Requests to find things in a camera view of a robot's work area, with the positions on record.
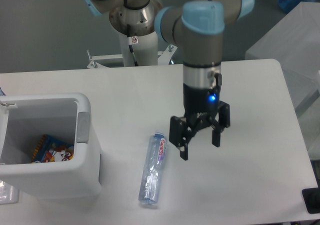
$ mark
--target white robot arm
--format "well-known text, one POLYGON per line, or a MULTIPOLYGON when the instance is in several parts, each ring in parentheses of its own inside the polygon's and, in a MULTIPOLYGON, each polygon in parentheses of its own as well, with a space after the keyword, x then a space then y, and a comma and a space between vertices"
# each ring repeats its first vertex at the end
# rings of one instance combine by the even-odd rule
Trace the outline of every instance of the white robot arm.
POLYGON ((182 7, 166 7, 155 19, 151 18, 155 12, 148 13, 151 0, 91 1, 100 12, 123 6, 121 16, 131 17, 140 11, 144 18, 150 18, 141 20, 144 28, 135 24, 137 21, 132 25, 130 19, 120 19, 122 33, 143 35, 154 29, 161 39, 182 49, 185 112, 182 117, 171 117, 169 141, 187 160, 191 138, 199 130, 212 127, 212 144, 219 147, 221 132, 230 126, 230 106, 220 101, 223 32, 225 24, 250 13, 255 0, 195 0, 182 7))

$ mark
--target colorful package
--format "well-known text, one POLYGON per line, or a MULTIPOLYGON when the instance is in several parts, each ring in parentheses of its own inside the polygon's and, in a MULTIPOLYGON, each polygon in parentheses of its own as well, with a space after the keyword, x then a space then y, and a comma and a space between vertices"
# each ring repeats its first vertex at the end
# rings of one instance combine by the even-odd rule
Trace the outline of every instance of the colorful package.
POLYGON ((33 152, 32 163, 69 161, 74 156, 74 148, 74 144, 68 144, 45 134, 33 152))

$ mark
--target black object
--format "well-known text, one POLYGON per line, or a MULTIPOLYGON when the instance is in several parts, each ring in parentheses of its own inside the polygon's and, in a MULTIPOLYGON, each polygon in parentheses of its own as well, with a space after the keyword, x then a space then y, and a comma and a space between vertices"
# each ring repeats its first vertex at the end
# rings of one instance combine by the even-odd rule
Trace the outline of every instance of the black object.
POLYGON ((196 133, 212 127, 212 144, 220 147, 221 133, 230 127, 230 105, 220 101, 221 74, 215 76, 216 87, 192 88, 183 84, 183 117, 172 116, 169 141, 180 150, 180 157, 188 160, 188 144, 196 133))
POLYGON ((320 188, 306 188, 302 190, 302 196, 308 213, 320 213, 320 188))
POLYGON ((310 162, 318 187, 303 189, 302 196, 308 213, 320 214, 320 161, 310 162))

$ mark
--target white bin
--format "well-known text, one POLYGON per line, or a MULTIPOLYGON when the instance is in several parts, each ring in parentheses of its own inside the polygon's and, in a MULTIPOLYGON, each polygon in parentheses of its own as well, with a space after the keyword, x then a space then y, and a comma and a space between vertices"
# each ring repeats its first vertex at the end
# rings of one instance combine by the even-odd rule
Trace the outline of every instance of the white bin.
POLYGON ((101 147, 81 93, 0 97, 0 180, 42 199, 95 196, 101 147), (44 134, 74 144, 71 160, 31 163, 44 134))

